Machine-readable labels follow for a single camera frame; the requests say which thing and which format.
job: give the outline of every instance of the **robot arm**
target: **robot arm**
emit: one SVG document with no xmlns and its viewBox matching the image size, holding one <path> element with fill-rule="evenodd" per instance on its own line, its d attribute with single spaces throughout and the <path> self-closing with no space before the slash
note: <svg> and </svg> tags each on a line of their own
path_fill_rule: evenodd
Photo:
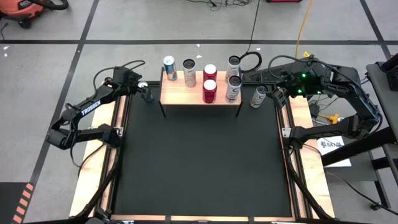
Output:
<svg viewBox="0 0 398 224">
<path fill-rule="evenodd" d="M 146 101 L 152 100 L 150 88 L 138 86 L 141 75 L 133 72 L 126 67 L 114 67 L 113 78 L 106 78 L 104 83 L 96 89 L 95 94 L 77 105 L 66 104 L 66 110 L 62 113 L 58 121 L 51 125 L 45 140 L 60 149 L 69 149 L 77 142 L 99 139 L 104 143 L 117 147 L 120 142 L 118 129 L 107 124 L 102 124 L 98 128 L 79 130 L 78 123 L 86 115 L 97 109 L 99 106 L 108 104 L 116 100 L 119 96 L 135 95 L 141 93 L 141 97 Z M 69 123 L 69 130 L 61 126 Z"/>
<path fill-rule="evenodd" d="M 284 69 L 280 81 L 263 83 L 270 90 L 268 95 L 277 105 L 283 106 L 289 96 L 295 98 L 299 95 L 306 97 L 326 94 L 329 97 L 336 95 L 346 99 L 357 112 L 338 124 L 307 129 L 300 126 L 284 128 L 282 135 L 289 138 L 293 147 L 301 148 L 309 139 L 339 135 L 350 139 L 361 139 L 380 122 L 380 112 L 361 88 L 355 68 L 329 65 L 314 58 L 313 55 L 305 59 L 296 59 L 294 63 L 281 67 Z M 269 68 L 269 71 L 273 75 L 272 68 Z"/>
</svg>

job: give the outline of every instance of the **red can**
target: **red can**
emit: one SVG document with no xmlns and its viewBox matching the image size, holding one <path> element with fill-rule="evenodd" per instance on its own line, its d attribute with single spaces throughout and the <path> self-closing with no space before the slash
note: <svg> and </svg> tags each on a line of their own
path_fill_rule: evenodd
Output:
<svg viewBox="0 0 398 224">
<path fill-rule="evenodd" d="M 206 80 L 203 83 L 203 101 L 212 103 L 216 100 L 217 83 L 214 80 Z"/>
<path fill-rule="evenodd" d="M 203 69 L 203 81 L 206 81 L 209 79 L 217 82 L 217 68 L 215 65 L 212 65 L 212 64 L 206 65 L 205 69 Z"/>
</svg>

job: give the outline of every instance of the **gray floor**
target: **gray floor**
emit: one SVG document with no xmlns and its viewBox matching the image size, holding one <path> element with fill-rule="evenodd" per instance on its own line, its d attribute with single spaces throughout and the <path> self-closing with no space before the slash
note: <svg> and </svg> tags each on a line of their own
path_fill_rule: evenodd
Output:
<svg viewBox="0 0 398 224">
<path fill-rule="evenodd" d="M 144 80 L 159 80 L 162 59 L 166 55 L 176 58 L 179 70 L 186 58 L 194 58 L 197 67 L 213 63 L 224 70 L 230 55 L 241 55 L 247 50 L 247 44 L 233 44 L 227 40 L 250 39 L 257 4 L 257 0 L 254 0 L 244 7 L 221 7 L 219 11 L 213 12 L 206 4 L 185 0 L 69 2 L 70 9 L 47 11 L 33 22 L 29 30 L 21 29 L 13 21 L 0 21 L 0 27 L 9 23 L 3 30 L 6 40 L 21 40 L 0 41 L 0 126 L 7 130 L 0 136 L 0 182 L 30 181 L 45 132 L 74 57 L 78 58 L 78 63 L 75 72 L 69 74 L 73 75 L 66 95 L 66 102 L 69 103 L 78 103 L 92 94 L 91 82 L 98 70 L 130 60 L 146 61 L 144 66 L 136 70 L 143 74 Z M 93 21 L 87 26 L 90 28 L 86 36 L 88 41 L 80 41 L 91 7 L 96 2 L 98 7 Z M 398 2 L 366 0 L 366 3 L 382 38 L 398 40 L 398 17 L 395 12 Z M 262 68 L 276 55 L 294 55 L 294 40 L 297 39 L 307 6 L 308 0 L 303 0 L 300 4 L 268 4 L 261 0 L 254 39 L 293 40 L 252 45 L 251 50 L 257 50 L 263 57 Z M 54 42 L 47 44 L 41 40 Z M 118 42 L 119 45 L 114 42 L 92 44 L 90 41 L 94 40 L 131 41 Z M 167 40 L 176 41 L 169 44 Z M 209 44 L 211 40 L 219 42 Z M 361 77 L 364 77 L 367 64 L 386 60 L 381 42 L 377 41 L 360 0 L 314 1 L 302 40 L 330 40 L 328 45 L 312 45 L 311 42 L 301 45 L 299 55 L 307 51 L 323 61 L 355 67 Z M 363 45 L 363 42 L 352 45 L 348 42 L 333 42 L 334 40 L 370 40 L 374 45 Z M 78 45 L 83 48 L 75 55 Z M 398 45 L 389 45 L 388 49 L 391 54 L 395 54 Z M 252 59 L 245 58 L 243 67 L 253 66 L 256 62 Z M 275 61 L 275 65 L 286 62 L 289 61 L 281 59 Z M 100 75 L 97 83 L 100 84 L 103 78 L 110 75 L 110 72 Z M 367 83 L 363 88 L 378 104 L 371 84 Z M 349 116 L 354 111 L 345 100 L 337 100 L 323 113 Z M 80 128 L 89 127 L 92 118 L 92 115 L 85 117 Z M 77 144 L 74 149 L 78 162 L 82 160 L 84 148 L 85 144 Z M 380 149 L 373 153 L 376 157 L 382 156 Z M 398 210 L 398 186 L 391 171 L 382 170 L 381 175 L 392 208 Z M 50 146 L 24 221 L 67 218 L 76 181 L 77 168 L 70 162 L 69 151 Z M 353 184 L 366 195 L 378 200 L 373 183 Z M 328 185 L 338 218 L 357 222 L 397 223 L 398 218 L 385 211 L 370 210 L 369 202 L 345 184 L 328 177 Z"/>
</svg>

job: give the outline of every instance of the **yellow plug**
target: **yellow plug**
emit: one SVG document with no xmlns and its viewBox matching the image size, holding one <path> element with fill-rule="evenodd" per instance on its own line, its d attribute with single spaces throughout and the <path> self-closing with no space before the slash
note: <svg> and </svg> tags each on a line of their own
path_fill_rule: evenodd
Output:
<svg viewBox="0 0 398 224">
<path fill-rule="evenodd" d="M 327 116 L 327 115 L 320 114 L 319 116 L 321 116 L 322 118 L 328 119 L 332 124 L 337 124 L 338 118 L 339 118 L 338 114 L 335 114 L 333 116 Z"/>
</svg>

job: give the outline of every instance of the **wooden shelf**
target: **wooden shelf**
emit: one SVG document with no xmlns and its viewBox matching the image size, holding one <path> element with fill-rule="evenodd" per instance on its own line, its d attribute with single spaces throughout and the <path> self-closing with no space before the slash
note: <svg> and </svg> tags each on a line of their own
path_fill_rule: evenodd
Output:
<svg viewBox="0 0 398 224">
<path fill-rule="evenodd" d="M 186 87 L 184 72 L 177 71 L 177 79 L 170 81 L 167 79 L 166 72 L 162 75 L 162 89 L 160 102 L 162 105 L 223 105 L 238 106 L 241 104 L 241 93 L 234 103 L 228 103 L 225 99 L 227 83 L 225 82 L 225 72 L 217 72 L 217 93 L 213 103 L 203 101 L 203 71 L 197 71 L 197 84 L 194 87 Z"/>
</svg>

